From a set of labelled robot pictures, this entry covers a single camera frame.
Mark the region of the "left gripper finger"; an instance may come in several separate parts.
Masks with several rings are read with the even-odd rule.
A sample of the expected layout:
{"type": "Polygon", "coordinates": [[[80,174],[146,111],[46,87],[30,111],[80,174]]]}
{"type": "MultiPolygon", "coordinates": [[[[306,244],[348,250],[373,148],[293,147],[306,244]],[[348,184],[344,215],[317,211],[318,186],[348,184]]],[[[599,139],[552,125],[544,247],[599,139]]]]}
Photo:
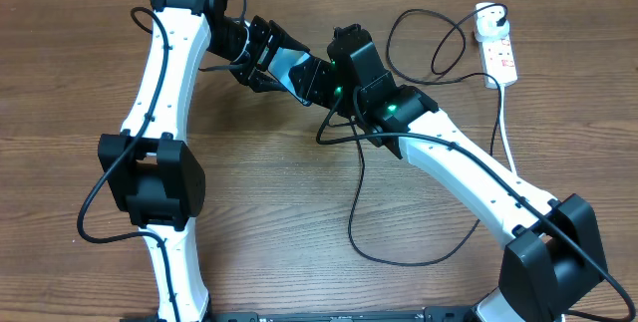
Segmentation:
{"type": "Polygon", "coordinates": [[[310,52],[310,49],[306,45],[302,44],[301,42],[291,37],[279,25],[271,26],[271,34],[272,34],[271,47],[274,48],[275,50],[289,49],[289,50],[300,51],[304,53],[310,52]]]}
{"type": "Polygon", "coordinates": [[[283,84],[259,70],[253,70],[250,73],[247,86],[255,93],[287,92],[283,84]]]}

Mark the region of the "blue Samsung Galaxy smartphone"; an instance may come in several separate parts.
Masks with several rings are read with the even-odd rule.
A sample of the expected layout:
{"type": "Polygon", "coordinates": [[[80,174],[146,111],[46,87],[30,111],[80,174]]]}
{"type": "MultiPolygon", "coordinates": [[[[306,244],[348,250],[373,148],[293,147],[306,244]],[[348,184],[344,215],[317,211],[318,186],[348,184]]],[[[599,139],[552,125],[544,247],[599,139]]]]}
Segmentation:
{"type": "Polygon", "coordinates": [[[292,80],[290,78],[290,71],[306,60],[310,58],[310,55],[303,51],[296,51],[287,48],[279,48],[274,57],[272,58],[267,71],[275,78],[283,87],[303,106],[308,107],[311,103],[301,98],[297,93],[292,80]]]}

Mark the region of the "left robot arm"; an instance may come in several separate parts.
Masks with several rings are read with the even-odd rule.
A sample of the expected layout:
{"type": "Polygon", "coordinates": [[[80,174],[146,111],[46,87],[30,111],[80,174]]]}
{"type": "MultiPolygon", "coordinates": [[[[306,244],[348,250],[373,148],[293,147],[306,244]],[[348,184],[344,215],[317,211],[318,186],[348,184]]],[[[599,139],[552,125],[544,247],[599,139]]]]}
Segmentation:
{"type": "Polygon", "coordinates": [[[117,208],[146,243],[159,292],[154,321],[210,321],[210,294],[199,268],[196,218],[205,197],[205,173],[187,144],[194,84],[210,52],[227,71],[261,93],[294,94],[291,68],[307,47],[256,18],[226,16],[228,0],[151,0],[149,56],[138,95],[116,135],[104,134],[98,157],[117,208]]]}

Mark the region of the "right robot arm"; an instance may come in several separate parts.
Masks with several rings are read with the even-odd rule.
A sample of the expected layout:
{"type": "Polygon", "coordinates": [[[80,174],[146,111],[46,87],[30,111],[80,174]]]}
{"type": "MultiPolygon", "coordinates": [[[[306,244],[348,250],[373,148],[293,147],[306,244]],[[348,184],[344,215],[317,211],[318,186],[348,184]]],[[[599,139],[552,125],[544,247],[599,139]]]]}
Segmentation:
{"type": "Polygon", "coordinates": [[[498,286],[475,308],[480,321],[557,321],[607,271],[592,206],[559,200],[505,168],[460,132],[420,89],[395,83],[370,34],[337,29],[328,60],[305,55],[288,72],[294,92],[354,116],[364,138],[435,178],[500,244],[498,286]]]}

